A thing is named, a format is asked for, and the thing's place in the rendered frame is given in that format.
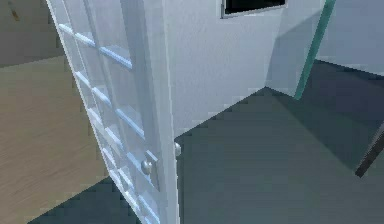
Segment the white panelled room door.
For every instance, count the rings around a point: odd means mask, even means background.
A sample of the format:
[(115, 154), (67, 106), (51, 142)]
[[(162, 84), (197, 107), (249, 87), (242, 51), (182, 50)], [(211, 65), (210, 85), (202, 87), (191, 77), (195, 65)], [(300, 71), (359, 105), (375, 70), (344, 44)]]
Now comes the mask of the white panelled room door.
[(141, 224), (181, 224), (164, 0), (45, 1), (109, 176)]

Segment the green glass panel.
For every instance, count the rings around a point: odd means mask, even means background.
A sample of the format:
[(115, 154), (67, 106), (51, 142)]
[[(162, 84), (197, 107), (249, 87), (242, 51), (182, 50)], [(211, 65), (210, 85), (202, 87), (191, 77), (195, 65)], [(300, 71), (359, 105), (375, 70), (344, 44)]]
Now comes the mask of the green glass panel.
[(324, 7), (321, 12), (321, 15), (316, 27), (316, 31), (312, 39), (310, 49), (308, 51), (308, 55), (307, 55), (307, 58), (306, 58), (297, 88), (296, 88), (296, 91), (295, 91), (294, 98), (296, 100), (300, 100), (303, 96), (307, 81), (310, 77), (312, 66), (316, 59), (316, 55), (319, 51), (319, 48), (320, 48), (322, 39), (324, 37), (326, 28), (328, 26), (330, 17), (332, 15), (335, 3), (336, 3), (336, 0), (325, 0), (324, 2)]

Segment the dark brown furniture leg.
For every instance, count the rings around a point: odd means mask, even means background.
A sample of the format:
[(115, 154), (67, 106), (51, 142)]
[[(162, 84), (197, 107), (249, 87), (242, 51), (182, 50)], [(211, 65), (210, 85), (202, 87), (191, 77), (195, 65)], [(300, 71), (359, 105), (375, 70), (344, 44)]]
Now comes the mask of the dark brown furniture leg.
[(375, 159), (384, 149), (384, 122), (380, 125), (377, 132), (375, 133), (372, 142), (370, 143), (368, 150), (361, 160), (359, 166), (355, 171), (355, 175), (362, 177), (370, 166), (373, 164)]

